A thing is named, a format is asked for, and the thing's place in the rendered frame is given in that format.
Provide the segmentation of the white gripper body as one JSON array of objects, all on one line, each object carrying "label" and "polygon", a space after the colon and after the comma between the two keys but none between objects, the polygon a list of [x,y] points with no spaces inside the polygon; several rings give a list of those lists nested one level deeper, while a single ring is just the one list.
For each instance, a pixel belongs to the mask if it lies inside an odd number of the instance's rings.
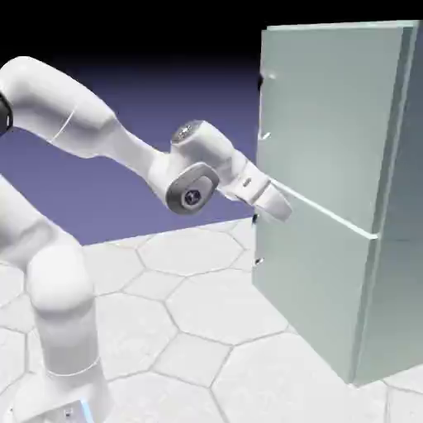
[{"label": "white gripper body", "polygon": [[268,221],[286,221],[292,214],[288,200],[272,183],[264,189],[254,207]]}]

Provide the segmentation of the pale green cabinet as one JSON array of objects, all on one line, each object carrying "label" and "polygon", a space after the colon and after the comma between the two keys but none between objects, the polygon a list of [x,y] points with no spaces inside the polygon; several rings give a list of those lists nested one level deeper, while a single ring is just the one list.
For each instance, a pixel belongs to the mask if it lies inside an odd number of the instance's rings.
[{"label": "pale green cabinet", "polygon": [[423,364],[423,21],[271,26],[264,32],[310,26],[394,26],[404,31],[373,232],[274,178],[291,204],[297,199],[377,240],[368,272],[356,372],[350,382],[360,386]]}]

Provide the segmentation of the pale green short cabinet door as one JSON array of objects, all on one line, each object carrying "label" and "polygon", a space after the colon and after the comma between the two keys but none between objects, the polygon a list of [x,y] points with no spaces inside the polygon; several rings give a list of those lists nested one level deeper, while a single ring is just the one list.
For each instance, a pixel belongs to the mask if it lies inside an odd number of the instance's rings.
[{"label": "pale green short cabinet door", "polygon": [[368,272],[377,240],[297,199],[292,205],[285,222],[259,215],[255,256],[264,261],[253,268],[253,283],[350,383],[356,372]]}]

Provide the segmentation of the pale green tall cabinet door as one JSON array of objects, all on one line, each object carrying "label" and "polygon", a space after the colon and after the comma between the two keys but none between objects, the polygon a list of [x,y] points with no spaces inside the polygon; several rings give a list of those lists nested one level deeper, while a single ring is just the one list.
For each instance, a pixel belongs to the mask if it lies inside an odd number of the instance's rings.
[{"label": "pale green tall cabinet door", "polygon": [[373,232],[404,31],[394,26],[267,30],[276,77],[259,167],[309,201]]}]

